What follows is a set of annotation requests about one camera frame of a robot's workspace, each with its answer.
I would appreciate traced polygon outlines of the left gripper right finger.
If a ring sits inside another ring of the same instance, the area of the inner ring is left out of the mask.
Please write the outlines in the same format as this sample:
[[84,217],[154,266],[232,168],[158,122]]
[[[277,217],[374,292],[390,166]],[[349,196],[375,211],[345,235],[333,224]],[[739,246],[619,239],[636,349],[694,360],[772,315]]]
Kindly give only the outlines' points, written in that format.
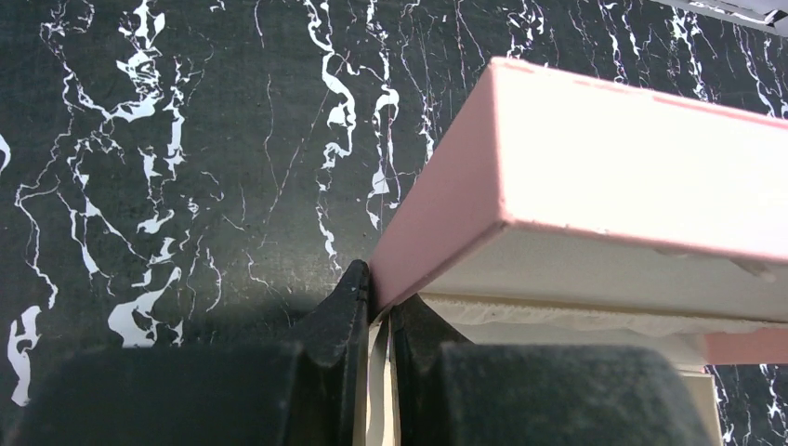
[[420,297],[392,308],[404,445],[708,445],[674,367],[629,346],[482,345]]

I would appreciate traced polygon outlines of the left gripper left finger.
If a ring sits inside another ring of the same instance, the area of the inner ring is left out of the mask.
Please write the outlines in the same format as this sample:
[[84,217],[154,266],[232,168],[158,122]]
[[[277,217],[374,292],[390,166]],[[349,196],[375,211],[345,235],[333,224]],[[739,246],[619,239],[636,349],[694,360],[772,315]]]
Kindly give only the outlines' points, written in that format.
[[13,426],[16,445],[362,445],[370,270],[274,340],[78,355]]

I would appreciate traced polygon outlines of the pink jewelry box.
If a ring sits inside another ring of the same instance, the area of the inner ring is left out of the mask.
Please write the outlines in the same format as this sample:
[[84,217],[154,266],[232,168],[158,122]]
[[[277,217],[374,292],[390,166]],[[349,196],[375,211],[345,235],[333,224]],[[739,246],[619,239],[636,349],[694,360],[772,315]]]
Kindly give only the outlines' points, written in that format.
[[702,367],[787,360],[787,123],[493,58],[369,264],[479,343],[659,351],[719,444]]

